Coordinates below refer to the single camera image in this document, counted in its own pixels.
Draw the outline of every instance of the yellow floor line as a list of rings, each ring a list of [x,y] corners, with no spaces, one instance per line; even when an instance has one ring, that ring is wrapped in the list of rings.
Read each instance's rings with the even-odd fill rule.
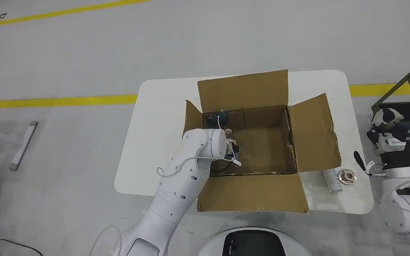
[[[138,3],[143,3],[143,2],[147,2],[147,1],[149,1],[149,0],[118,0],[118,1],[115,1],[115,2],[96,4],[96,5],[91,5],[91,6],[77,7],[77,8],[68,9],[68,10],[61,10],[61,11],[56,11],[56,12],[42,13],[42,14],[37,14],[37,15],[31,15],[31,16],[26,16],[26,17],[9,19],[9,20],[8,19],[0,20],[0,26],[14,24],[14,23],[20,23],[20,22],[26,22],[26,21],[31,21],[31,20],[48,19],[48,18],[51,18],[51,17],[69,15],[69,14],[74,14],[74,13],[89,12],[89,11],[95,11],[95,10],[101,10],[101,9],[108,9],[108,8],[113,8],[113,7],[118,7],[118,6],[129,5],[129,4],[138,4]]]
[[[69,106],[100,106],[135,104],[136,94],[93,96],[93,97],[67,97],[57,99],[24,99],[0,100],[0,108],[50,108]]]
[[[382,96],[395,84],[350,85],[352,97]],[[410,95],[410,86],[404,84],[394,95]],[[56,99],[0,100],[0,108],[51,108],[72,106],[100,106],[135,104],[137,94],[67,97]]]
[[[396,84],[355,84],[350,85],[352,97],[383,96]],[[393,95],[410,95],[410,86],[403,84]]]

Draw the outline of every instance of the gray floor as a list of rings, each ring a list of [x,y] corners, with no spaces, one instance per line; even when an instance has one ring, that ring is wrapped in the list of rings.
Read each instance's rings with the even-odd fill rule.
[[[21,1],[0,1],[0,13],[15,15]],[[40,9],[51,0],[36,3]],[[350,84],[392,83],[409,72],[409,7],[406,0],[152,0],[0,26],[0,97],[137,93],[148,79],[280,68],[339,69]],[[353,99],[368,161],[377,159],[364,137],[376,99]],[[17,173],[8,171],[15,149],[0,145],[0,237],[44,255],[88,255],[108,225],[132,227],[151,202],[113,187],[132,110],[132,105],[0,109],[0,131],[8,134],[21,135],[30,121],[40,122]],[[380,181],[372,184],[377,199]],[[362,216],[198,213],[192,207],[170,255],[196,255],[216,233],[243,225],[276,228],[313,255],[390,256],[391,245],[398,248],[377,204]],[[34,254],[0,242],[0,255]]]

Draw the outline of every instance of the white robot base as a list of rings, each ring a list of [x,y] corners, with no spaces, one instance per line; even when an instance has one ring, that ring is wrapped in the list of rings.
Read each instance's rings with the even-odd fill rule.
[[[226,230],[205,244],[199,256],[298,255],[312,256],[294,238],[261,227],[238,227]]]

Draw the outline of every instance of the open cardboard box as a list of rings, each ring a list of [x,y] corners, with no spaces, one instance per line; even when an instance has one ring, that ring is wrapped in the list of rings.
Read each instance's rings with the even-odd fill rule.
[[[326,94],[288,106],[287,70],[199,81],[198,89],[203,113],[186,101],[184,132],[228,110],[242,162],[223,173],[211,166],[198,211],[308,212],[299,172],[341,165]]]

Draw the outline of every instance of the metal pole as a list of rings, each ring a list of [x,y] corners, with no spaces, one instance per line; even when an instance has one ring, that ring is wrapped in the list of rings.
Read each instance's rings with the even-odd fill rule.
[[[383,103],[388,97],[390,97],[397,89],[399,89],[405,82],[409,82],[410,84],[410,73],[408,73],[405,77],[403,77],[395,86],[392,87],[386,94],[384,94],[373,106],[372,111],[373,115],[380,110],[380,104]]]

